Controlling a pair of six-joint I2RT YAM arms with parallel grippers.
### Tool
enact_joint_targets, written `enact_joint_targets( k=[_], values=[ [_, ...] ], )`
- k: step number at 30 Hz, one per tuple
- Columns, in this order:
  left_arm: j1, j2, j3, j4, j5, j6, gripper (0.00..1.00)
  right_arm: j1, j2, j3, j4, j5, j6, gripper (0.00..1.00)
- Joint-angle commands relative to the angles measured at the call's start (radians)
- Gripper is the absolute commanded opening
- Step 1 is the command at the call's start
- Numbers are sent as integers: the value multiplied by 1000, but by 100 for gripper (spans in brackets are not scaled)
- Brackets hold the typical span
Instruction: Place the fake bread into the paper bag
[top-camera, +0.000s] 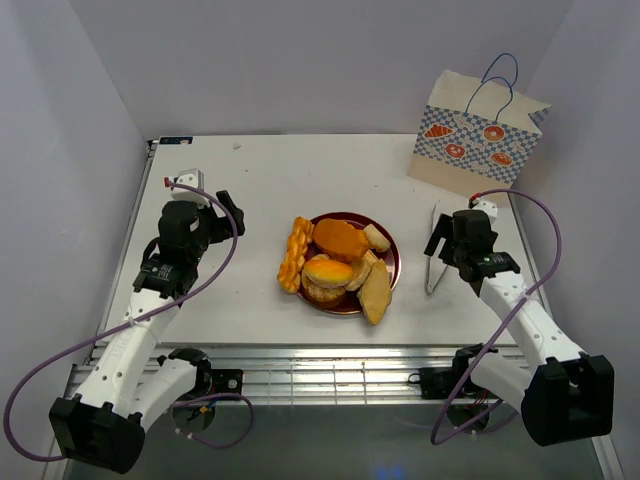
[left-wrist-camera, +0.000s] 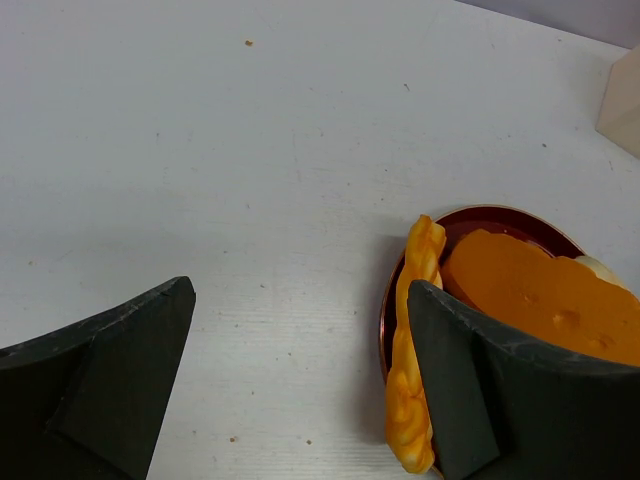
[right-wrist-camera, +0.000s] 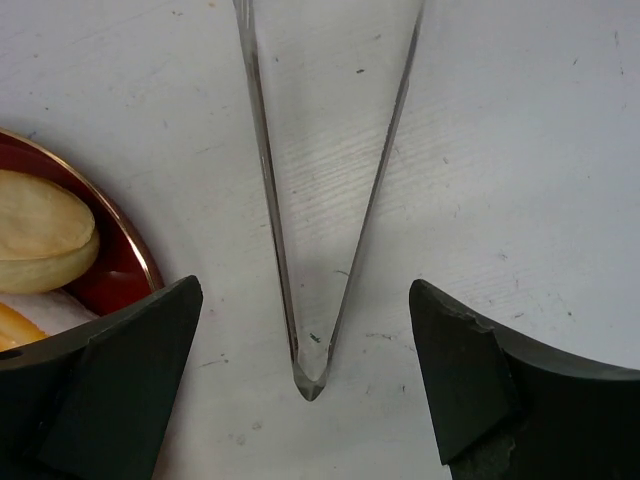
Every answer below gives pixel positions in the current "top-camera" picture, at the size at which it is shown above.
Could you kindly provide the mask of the metal tongs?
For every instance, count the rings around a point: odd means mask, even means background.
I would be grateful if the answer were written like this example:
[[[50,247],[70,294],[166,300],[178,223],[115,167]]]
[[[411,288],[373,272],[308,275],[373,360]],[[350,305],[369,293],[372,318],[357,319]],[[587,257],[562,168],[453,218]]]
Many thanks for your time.
[[[432,236],[434,233],[438,219],[443,212],[443,205],[438,201],[432,210],[431,231],[429,236]],[[434,293],[447,268],[448,266],[445,265],[436,254],[427,258],[427,269],[425,275],[425,293],[427,296],[431,296]]]

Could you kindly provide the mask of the twisted orange bread stick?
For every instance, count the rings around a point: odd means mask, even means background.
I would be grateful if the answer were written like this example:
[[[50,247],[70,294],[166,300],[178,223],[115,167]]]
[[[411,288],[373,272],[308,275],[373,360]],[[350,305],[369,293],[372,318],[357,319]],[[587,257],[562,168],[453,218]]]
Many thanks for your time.
[[[312,242],[314,224],[304,218],[297,217],[287,239],[287,250],[277,275],[283,290],[296,294],[301,284],[301,271],[305,263],[305,255]]]

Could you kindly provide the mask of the blue checkered paper bag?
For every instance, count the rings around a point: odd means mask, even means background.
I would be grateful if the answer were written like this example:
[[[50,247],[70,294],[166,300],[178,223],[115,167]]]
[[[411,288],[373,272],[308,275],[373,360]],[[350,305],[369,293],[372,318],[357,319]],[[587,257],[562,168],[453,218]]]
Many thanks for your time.
[[[551,109],[519,93],[518,79],[518,61],[508,52],[480,78],[443,71],[425,106],[408,175],[465,197],[511,187]]]

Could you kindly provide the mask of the large orange bread slice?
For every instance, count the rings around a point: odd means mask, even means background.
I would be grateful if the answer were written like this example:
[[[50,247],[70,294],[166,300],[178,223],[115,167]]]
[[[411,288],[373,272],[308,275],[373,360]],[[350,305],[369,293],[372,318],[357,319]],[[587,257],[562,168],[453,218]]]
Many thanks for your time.
[[[348,264],[360,260],[369,250],[364,232],[344,220],[319,221],[313,231],[313,241],[332,259]]]

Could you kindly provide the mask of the glazed yellow round bun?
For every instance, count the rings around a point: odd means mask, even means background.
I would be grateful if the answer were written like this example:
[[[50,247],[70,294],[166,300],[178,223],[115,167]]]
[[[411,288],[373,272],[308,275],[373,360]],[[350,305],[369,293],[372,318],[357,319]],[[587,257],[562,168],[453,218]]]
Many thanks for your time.
[[[351,265],[333,260],[326,255],[316,255],[308,260],[303,271],[311,282],[329,289],[345,286],[354,276],[354,268]]]

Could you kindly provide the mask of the sugared ring donut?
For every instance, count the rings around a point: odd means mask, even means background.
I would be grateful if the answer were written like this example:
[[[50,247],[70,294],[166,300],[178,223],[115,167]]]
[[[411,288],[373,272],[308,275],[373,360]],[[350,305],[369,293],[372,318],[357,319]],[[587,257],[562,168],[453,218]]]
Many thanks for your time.
[[[346,296],[344,287],[325,288],[315,284],[305,272],[301,274],[301,288],[305,298],[322,309],[337,306]]]

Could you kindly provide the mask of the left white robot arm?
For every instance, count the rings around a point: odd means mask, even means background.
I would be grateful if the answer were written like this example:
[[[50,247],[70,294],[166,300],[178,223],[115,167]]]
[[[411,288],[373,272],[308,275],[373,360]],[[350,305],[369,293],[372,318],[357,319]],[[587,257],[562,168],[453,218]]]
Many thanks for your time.
[[[208,197],[173,185],[171,195],[120,330],[73,397],[56,399],[49,412],[64,457],[120,474],[134,466],[147,430],[175,401],[212,393],[211,364],[198,349],[177,349],[160,358],[152,379],[141,375],[183,301],[199,289],[198,265],[208,247],[245,232],[244,213],[227,191]]]

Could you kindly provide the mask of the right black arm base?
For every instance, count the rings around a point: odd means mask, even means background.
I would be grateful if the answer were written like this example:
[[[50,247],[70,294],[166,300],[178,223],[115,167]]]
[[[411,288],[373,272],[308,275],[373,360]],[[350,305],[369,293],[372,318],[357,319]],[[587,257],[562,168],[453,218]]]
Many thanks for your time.
[[[422,400],[446,400],[463,373],[454,367],[422,367],[408,376],[407,383],[419,388]]]

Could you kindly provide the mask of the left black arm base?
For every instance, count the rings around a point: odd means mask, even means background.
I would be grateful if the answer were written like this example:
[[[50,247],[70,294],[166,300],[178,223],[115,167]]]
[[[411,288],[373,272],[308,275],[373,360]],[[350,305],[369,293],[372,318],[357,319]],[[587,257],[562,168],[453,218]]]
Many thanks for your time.
[[[234,393],[241,394],[243,390],[244,371],[242,369],[212,369],[206,375],[208,381],[204,393],[222,394]]]

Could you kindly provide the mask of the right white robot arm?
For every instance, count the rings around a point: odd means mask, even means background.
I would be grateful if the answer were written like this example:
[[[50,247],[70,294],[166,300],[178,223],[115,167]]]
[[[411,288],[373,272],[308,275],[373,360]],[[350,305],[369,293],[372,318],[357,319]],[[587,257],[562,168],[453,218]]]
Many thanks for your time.
[[[560,331],[527,290],[516,261],[494,249],[497,233],[487,210],[439,216],[425,248],[457,269],[460,278],[501,320],[528,367],[506,360],[490,342],[456,353],[449,399],[487,390],[522,417],[530,438],[549,446],[607,435],[613,426],[614,369]]]

